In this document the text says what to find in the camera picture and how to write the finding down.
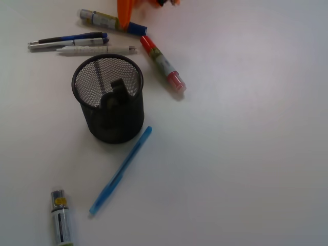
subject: white pen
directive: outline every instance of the white pen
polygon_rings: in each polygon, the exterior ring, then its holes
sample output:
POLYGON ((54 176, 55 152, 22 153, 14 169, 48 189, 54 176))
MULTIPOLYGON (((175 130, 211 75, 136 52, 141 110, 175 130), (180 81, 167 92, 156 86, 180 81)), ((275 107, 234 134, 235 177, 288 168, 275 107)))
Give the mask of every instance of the white pen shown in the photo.
POLYGON ((55 48, 55 47, 64 47, 70 45, 78 45, 78 46, 86 46, 86 45, 102 45, 107 43, 108 38, 85 38, 85 39, 76 39, 76 40, 67 40, 67 41, 59 41, 38 45, 29 45, 28 48, 30 50, 34 49, 43 49, 43 48, 55 48))
POLYGON ((82 46, 65 46, 57 49, 61 54, 120 54, 130 55, 136 54, 137 50, 134 46, 99 46, 99 47, 82 47, 82 46))

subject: red marker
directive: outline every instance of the red marker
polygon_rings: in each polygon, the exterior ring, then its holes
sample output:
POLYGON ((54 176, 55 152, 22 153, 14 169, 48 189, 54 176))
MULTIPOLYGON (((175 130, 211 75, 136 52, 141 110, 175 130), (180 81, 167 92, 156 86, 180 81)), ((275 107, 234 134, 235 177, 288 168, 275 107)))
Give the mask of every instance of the red marker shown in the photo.
POLYGON ((186 90, 186 85, 180 78, 179 73, 171 66, 168 60, 166 60, 165 56, 160 52, 151 39, 148 36, 142 36, 140 42, 150 58, 157 64, 160 71, 168 79, 170 85, 172 85, 177 92, 184 92, 186 90))

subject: blue pen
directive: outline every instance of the blue pen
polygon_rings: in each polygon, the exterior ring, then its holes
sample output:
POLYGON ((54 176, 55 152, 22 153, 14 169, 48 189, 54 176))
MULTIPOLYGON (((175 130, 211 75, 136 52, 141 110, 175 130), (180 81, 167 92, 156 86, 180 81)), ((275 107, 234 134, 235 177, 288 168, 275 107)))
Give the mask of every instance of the blue pen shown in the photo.
POLYGON ((150 133, 152 132, 151 127, 147 127, 145 132, 142 134, 138 142, 135 144, 131 152, 128 154, 128 156, 125 158, 117 172, 114 174, 112 179, 109 181, 109 183, 105 186, 105 188, 102 190, 102 192, 99 194, 97 200, 92 205, 91 209, 89 210, 92 215, 95 215, 98 210, 100 209, 101 205, 106 201, 106 199, 112 194, 113 190, 117 186, 117 184, 120 182, 120 180, 123 177, 124 171, 129 166, 130 162, 132 161, 133 157, 136 155, 140 147, 144 144, 144 142, 149 137, 150 133))
POLYGON ((107 33, 102 32, 89 32, 79 35, 72 35, 72 36, 64 36, 64 37, 52 37, 41 39, 38 41, 30 42, 29 45, 37 45, 37 44, 46 44, 46 43, 53 43, 53 42, 60 42, 60 41, 68 41, 68 40, 76 40, 76 39, 86 39, 86 38, 106 38, 107 33))

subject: black pen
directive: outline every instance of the black pen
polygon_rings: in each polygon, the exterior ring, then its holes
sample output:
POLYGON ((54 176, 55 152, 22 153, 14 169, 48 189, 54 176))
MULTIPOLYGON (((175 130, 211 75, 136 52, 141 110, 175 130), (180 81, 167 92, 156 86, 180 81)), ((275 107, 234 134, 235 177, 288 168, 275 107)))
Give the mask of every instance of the black pen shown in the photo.
POLYGON ((72 35, 72 36, 64 36, 64 37, 52 37, 47 39, 41 39, 38 41, 30 42, 29 45, 37 45, 37 44, 46 44, 46 43, 53 43, 59 41, 68 41, 68 40, 75 40, 75 39, 86 39, 86 38, 106 38, 107 33, 105 32, 89 32, 79 35, 72 35))

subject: black mesh pen holder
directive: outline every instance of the black mesh pen holder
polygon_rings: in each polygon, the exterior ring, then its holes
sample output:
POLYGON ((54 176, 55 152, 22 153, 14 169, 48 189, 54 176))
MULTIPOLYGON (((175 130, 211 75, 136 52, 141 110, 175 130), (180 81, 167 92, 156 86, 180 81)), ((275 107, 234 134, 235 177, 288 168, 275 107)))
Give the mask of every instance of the black mesh pen holder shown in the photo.
POLYGON ((74 73, 72 90, 90 132, 119 144, 132 139, 144 123, 140 68, 122 55, 102 54, 82 63, 74 73))

